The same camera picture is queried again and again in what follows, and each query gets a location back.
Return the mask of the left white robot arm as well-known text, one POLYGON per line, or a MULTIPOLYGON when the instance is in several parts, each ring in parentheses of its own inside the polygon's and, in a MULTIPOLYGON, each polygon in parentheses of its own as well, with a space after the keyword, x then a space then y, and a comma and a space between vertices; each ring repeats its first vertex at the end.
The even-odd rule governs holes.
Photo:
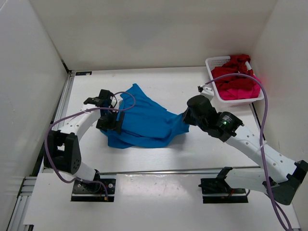
POLYGON ((64 183, 78 180, 100 186, 100 173, 82 161, 79 142, 93 124, 119 133, 125 115, 122 106, 120 97, 101 90, 98 96, 88 97, 77 113, 51 124, 44 138, 44 167, 52 169, 64 183))

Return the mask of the blue t shirt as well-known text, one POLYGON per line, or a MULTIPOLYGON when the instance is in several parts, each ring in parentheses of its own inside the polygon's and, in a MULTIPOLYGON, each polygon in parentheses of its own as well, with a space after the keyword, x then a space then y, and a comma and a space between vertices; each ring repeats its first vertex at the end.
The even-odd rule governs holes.
POLYGON ((136 83, 120 97, 123 99, 120 109, 135 105, 125 111, 120 134, 114 130, 101 131, 107 137, 108 146, 163 148, 175 136, 189 132, 190 125, 182 121, 182 114, 169 112, 146 96, 136 83))

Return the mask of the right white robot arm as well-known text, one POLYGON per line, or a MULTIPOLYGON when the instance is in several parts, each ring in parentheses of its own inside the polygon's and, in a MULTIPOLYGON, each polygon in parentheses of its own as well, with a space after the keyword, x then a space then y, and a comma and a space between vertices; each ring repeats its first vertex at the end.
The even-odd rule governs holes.
POLYGON ((234 203, 232 193, 247 190, 272 195, 282 205, 290 205, 302 184, 308 164, 294 161, 261 141, 243 121, 230 112, 217 112, 203 94, 191 97, 183 122, 198 127, 209 137, 220 140, 258 164, 259 168, 224 167, 214 178, 202 178, 199 187, 214 203, 234 203))

